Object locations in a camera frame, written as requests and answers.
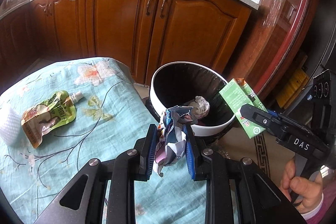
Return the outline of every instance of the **greek key pattern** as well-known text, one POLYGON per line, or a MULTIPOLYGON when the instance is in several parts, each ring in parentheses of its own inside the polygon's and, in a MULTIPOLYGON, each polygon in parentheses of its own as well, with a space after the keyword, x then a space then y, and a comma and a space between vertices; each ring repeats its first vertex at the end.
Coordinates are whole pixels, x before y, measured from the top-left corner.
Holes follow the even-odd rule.
POLYGON ((254 145, 258 166, 270 178, 269 161, 263 133, 254 137, 254 145))

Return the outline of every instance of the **white cuff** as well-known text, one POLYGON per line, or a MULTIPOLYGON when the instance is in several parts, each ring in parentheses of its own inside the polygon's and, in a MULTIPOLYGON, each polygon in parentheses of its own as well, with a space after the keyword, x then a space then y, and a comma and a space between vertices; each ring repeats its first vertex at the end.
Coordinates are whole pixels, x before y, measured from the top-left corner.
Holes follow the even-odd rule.
POLYGON ((323 193, 322 193, 322 199, 321 199, 321 202, 319 204, 319 206, 317 206, 314 210, 308 212, 308 213, 304 213, 304 214, 301 214, 304 218, 304 220, 308 220, 308 219, 311 219, 312 217, 314 217, 321 209, 322 207, 322 203, 323 203, 323 193))

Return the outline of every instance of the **pink sleeve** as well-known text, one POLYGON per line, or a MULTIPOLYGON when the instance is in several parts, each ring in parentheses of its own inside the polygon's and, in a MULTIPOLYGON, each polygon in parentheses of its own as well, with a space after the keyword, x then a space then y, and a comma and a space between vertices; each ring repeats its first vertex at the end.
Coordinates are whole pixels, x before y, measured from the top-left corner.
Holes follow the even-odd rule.
POLYGON ((329 184, 323 190, 323 195, 324 199, 321 209, 311 219, 306 220, 307 224, 318 224, 322 220, 322 218, 324 217, 324 215, 326 214, 327 210, 330 208, 331 204, 333 203, 336 197, 336 181, 329 184))

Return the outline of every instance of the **green carton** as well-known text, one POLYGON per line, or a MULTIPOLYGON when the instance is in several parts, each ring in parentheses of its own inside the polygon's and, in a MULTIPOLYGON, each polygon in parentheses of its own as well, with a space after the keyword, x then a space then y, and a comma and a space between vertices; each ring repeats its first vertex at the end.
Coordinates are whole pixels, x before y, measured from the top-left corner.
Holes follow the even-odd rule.
POLYGON ((250 139, 265 130, 265 128, 242 117, 240 113, 240 108, 245 104, 250 104, 267 111, 244 79, 232 79, 219 93, 234 112, 250 139))

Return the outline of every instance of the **hand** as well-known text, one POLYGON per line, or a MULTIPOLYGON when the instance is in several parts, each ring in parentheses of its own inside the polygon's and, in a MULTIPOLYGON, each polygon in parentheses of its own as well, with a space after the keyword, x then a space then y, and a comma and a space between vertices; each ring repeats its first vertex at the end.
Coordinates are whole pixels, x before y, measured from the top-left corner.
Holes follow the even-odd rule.
POLYGON ((296 207, 299 213, 304 214, 314 210, 322 200, 322 175, 319 173, 315 181, 309 181, 302 177, 295 176, 294 159, 287 162, 283 172, 279 189, 291 201, 289 188, 295 193, 302 195, 302 203, 296 207))

